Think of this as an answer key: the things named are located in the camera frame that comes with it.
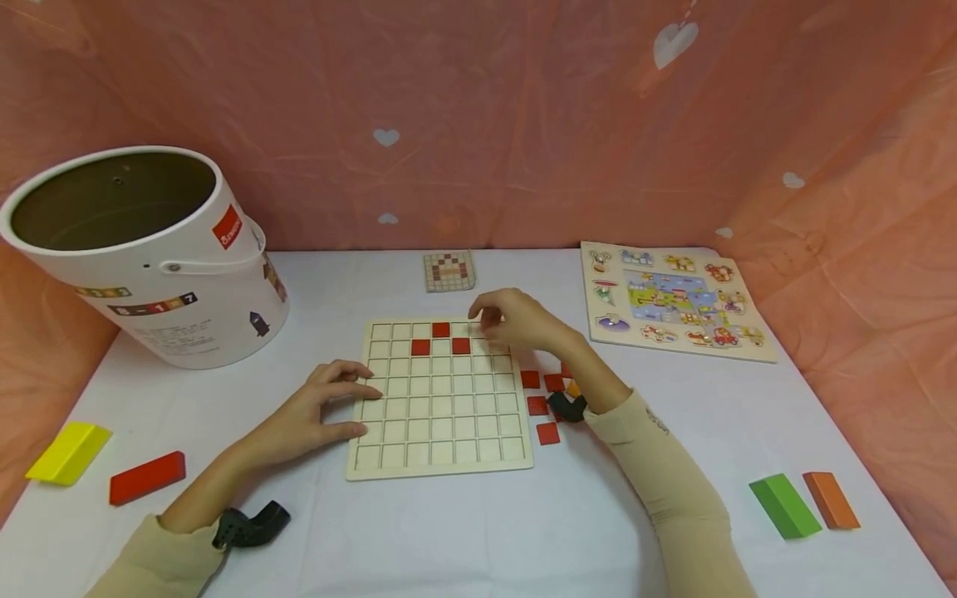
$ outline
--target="right hand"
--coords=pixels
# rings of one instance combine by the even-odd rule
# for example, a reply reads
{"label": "right hand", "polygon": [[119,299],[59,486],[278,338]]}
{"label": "right hand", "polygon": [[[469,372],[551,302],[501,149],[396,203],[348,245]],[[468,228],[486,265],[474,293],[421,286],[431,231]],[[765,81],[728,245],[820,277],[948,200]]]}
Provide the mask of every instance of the right hand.
{"label": "right hand", "polygon": [[500,289],[479,295],[469,308],[469,319],[479,312],[482,334],[489,341],[554,354],[575,337],[580,337],[519,289]]}

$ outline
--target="hand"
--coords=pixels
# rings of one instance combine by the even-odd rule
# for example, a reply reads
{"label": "hand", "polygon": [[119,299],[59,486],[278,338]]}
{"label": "hand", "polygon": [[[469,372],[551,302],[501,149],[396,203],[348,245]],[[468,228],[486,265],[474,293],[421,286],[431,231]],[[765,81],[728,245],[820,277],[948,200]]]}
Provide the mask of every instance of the hand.
{"label": "hand", "polygon": [[239,440],[235,449],[248,463],[262,467],[289,461],[330,442],[362,436],[366,426],[357,422],[324,424],[323,405],[345,396],[382,398],[375,388],[356,384],[360,377],[371,376],[372,372],[358,362],[336,360],[319,364],[302,388]]}
{"label": "hand", "polygon": [[479,295],[469,318],[481,312],[481,331],[490,341],[555,354],[574,339],[575,330],[519,289],[500,289]]}

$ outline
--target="beige sleeve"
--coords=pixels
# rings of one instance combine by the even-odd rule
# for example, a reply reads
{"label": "beige sleeve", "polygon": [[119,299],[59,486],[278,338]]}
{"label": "beige sleeve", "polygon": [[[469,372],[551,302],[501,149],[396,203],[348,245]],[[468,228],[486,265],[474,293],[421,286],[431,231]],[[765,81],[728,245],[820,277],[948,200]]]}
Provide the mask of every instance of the beige sleeve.
{"label": "beige sleeve", "polygon": [[609,446],[655,527],[671,598],[756,596],[721,497],[637,391],[585,420]]}
{"label": "beige sleeve", "polygon": [[173,534],[150,515],[86,598],[196,598],[219,565],[212,547],[219,520],[191,534]]}

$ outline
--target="white tablecloth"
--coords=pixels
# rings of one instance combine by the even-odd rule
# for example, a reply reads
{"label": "white tablecloth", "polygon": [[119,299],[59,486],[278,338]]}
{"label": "white tablecloth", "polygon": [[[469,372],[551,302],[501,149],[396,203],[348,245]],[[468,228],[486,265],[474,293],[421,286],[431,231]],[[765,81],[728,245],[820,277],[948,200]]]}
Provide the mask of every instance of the white tablecloth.
{"label": "white tablecloth", "polygon": [[[292,301],[284,329],[235,365],[165,365],[120,335],[72,419],[115,435],[72,488],[31,483],[0,531],[0,595],[79,596],[147,513],[186,482],[114,508],[109,477],[180,450],[189,478],[278,406],[318,362],[357,358],[372,318],[464,315],[478,292],[518,286],[582,331],[576,250],[475,252],[473,292],[429,294],[419,252],[273,254]],[[727,505],[759,595],[949,597],[794,365],[597,344],[698,460]],[[545,370],[557,371],[550,356]],[[334,414],[344,419],[351,406]],[[545,421],[533,418],[534,423]],[[319,597],[665,596],[654,532],[583,424],[538,446],[531,470],[346,482],[346,446],[304,459],[244,501],[292,521],[270,546],[234,551],[205,594]],[[863,525],[785,542],[747,484],[834,472]]]}

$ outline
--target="red logo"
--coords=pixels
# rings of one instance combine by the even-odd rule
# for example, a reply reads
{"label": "red logo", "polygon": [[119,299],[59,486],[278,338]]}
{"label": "red logo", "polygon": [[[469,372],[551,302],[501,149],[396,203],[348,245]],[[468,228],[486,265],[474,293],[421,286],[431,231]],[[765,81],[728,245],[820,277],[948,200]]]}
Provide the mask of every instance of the red logo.
{"label": "red logo", "polygon": [[212,227],[212,233],[219,239],[219,244],[223,246],[223,249],[229,249],[230,245],[233,245],[233,241],[239,236],[239,231],[242,231],[242,220],[239,219],[236,208],[233,207],[233,204],[230,204],[230,208],[226,210],[226,214],[219,221],[219,224]]}

